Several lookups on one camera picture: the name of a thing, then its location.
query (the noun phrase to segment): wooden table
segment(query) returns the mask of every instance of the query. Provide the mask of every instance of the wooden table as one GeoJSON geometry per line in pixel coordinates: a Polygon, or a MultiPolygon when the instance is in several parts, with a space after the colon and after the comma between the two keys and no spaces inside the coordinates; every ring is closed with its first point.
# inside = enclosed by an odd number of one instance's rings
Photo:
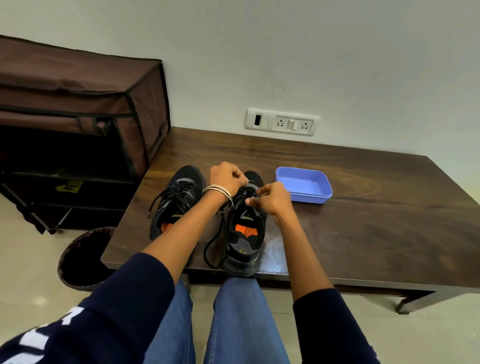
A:
{"type": "MultiPolygon", "coordinates": [[[[324,205],[294,203],[301,224],[332,282],[406,298],[399,313],[466,292],[480,292],[480,206],[429,158],[254,136],[172,128],[157,153],[102,261],[118,268],[149,244],[148,208],[184,165],[205,176],[223,160],[254,170],[265,183],[280,166],[324,172],[333,197],[324,205]]],[[[203,259],[218,228],[207,227],[186,269],[193,281],[224,279],[203,259]]],[[[223,237],[209,250],[218,261],[223,237]]],[[[279,229],[268,218],[256,278],[288,284],[279,229]]]]}

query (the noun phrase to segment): hand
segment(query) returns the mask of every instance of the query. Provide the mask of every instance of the hand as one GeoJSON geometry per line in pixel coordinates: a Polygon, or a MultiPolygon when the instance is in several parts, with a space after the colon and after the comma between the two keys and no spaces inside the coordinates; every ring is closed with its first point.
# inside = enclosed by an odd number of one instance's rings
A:
{"type": "Polygon", "coordinates": [[[274,182],[267,184],[257,190],[260,197],[247,198],[245,203],[254,208],[261,208],[269,215],[273,215],[275,223],[281,217],[288,214],[295,214],[290,192],[288,192],[282,182],[274,182]]]}
{"type": "Polygon", "coordinates": [[[222,162],[210,168],[210,184],[226,188],[233,197],[240,187],[248,184],[248,179],[235,164],[222,162]]]}

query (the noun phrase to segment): pair of black shoes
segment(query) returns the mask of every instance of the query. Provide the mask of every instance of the pair of black shoes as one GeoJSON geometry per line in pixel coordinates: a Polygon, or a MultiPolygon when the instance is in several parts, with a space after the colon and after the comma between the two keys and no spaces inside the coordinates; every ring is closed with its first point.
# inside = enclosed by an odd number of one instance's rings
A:
{"type": "MultiPolygon", "coordinates": [[[[249,183],[233,197],[234,209],[228,215],[227,242],[221,259],[224,270],[239,277],[249,277],[260,268],[266,222],[263,210],[245,204],[245,199],[256,196],[256,190],[264,185],[262,178],[253,171],[245,172],[245,176],[249,183]]],[[[206,179],[198,168],[180,168],[150,206],[151,210],[162,197],[150,226],[150,240],[167,231],[190,210],[202,198],[205,187],[206,179]]]]}

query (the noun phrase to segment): navy blue sleeve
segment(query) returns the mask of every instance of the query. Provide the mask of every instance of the navy blue sleeve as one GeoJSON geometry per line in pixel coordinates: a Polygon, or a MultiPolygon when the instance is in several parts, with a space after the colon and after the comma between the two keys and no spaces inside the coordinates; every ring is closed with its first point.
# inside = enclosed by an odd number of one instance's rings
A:
{"type": "Polygon", "coordinates": [[[0,348],[0,363],[142,363],[175,285],[165,266],[138,253],[61,320],[0,348]]]}
{"type": "Polygon", "coordinates": [[[340,292],[314,291],[293,304],[303,362],[379,364],[340,292]]]}

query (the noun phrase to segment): blue jeans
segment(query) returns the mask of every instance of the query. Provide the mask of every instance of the blue jeans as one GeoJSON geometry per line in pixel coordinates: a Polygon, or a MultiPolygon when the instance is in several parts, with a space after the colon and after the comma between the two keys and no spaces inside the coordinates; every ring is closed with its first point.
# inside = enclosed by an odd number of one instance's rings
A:
{"type": "MultiPolygon", "coordinates": [[[[194,364],[190,296],[180,280],[145,353],[144,364],[194,364]]],[[[290,363],[265,296],[254,279],[229,278],[213,304],[204,364],[290,363]]]]}

